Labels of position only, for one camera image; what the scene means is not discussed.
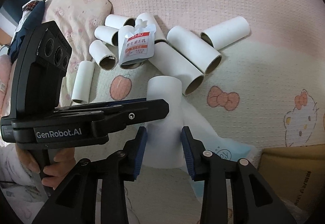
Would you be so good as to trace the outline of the person's left hand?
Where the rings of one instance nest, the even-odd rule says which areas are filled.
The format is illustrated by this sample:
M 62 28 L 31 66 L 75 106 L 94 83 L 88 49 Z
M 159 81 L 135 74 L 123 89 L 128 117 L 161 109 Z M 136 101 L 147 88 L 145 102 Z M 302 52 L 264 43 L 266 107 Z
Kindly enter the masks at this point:
M 27 150 L 20 149 L 17 144 L 15 145 L 15 149 L 20 162 L 27 169 L 34 173 L 40 173 L 39 165 Z M 60 150 L 53 158 L 54 164 L 44 167 L 43 172 L 47 177 L 42 179 L 42 184 L 55 190 L 76 164 L 74 155 L 75 148 Z

